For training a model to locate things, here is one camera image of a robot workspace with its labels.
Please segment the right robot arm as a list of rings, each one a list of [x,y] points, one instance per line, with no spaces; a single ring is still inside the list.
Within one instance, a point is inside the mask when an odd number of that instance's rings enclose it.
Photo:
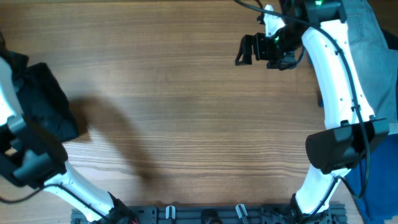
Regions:
[[[281,1],[281,12],[257,2],[265,31],[241,39],[236,65],[264,60],[269,69],[297,66],[300,49],[312,61],[325,112],[325,130],[305,141],[311,163],[304,183],[286,205],[263,205],[264,223],[339,223],[330,198],[346,175],[387,137],[389,125],[377,119],[361,88],[348,41],[341,1]]]

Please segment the black shorts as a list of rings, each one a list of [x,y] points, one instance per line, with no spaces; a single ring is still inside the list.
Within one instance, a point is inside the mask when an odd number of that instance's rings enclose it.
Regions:
[[[28,66],[29,57],[16,52],[7,51],[5,59],[11,64],[12,84],[27,118],[61,142],[77,138],[78,126],[69,101],[48,65]]]

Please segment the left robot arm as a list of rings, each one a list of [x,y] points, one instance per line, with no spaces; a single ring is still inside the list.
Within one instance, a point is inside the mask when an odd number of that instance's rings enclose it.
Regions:
[[[90,223],[138,223],[122,201],[69,163],[63,142],[78,137],[69,101],[47,64],[28,60],[1,48],[1,175],[62,198]]]

